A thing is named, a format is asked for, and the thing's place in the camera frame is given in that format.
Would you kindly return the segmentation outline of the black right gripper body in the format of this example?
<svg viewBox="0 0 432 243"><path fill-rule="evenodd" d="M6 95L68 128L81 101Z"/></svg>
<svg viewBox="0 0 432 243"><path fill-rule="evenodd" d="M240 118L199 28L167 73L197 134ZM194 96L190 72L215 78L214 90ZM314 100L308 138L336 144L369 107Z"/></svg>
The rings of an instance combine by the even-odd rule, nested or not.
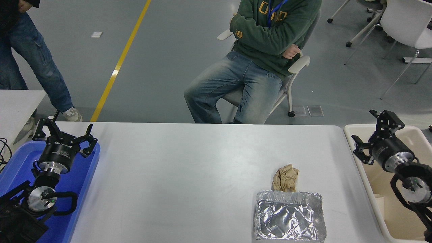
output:
<svg viewBox="0 0 432 243"><path fill-rule="evenodd" d="M382 168L396 168L407 162L407 146L397 137L389 137L376 142L370 155Z"/></svg>

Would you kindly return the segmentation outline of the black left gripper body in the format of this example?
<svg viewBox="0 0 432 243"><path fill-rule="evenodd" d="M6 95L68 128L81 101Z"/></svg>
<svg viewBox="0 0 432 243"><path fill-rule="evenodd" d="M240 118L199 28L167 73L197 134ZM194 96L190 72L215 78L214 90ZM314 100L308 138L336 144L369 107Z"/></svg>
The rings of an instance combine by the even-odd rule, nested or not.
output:
<svg viewBox="0 0 432 243"><path fill-rule="evenodd" d="M37 166L45 169L56 163L62 165L63 169L70 169L79 151L79 144L71 143L65 138L60 139L55 136L49 136L46 141L46 147L37 161Z"/></svg>

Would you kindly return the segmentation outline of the seated person's right hand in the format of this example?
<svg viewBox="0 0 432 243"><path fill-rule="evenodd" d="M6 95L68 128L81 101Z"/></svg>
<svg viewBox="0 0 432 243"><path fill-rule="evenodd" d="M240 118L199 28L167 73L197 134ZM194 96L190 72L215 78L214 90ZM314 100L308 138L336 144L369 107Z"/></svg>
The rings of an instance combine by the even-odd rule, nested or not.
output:
<svg viewBox="0 0 432 243"><path fill-rule="evenodd" d="M295 57L300 52L301 49L297 45L292 44L283 52L282 57L285 59L293 59L293 57Z"/></svg>

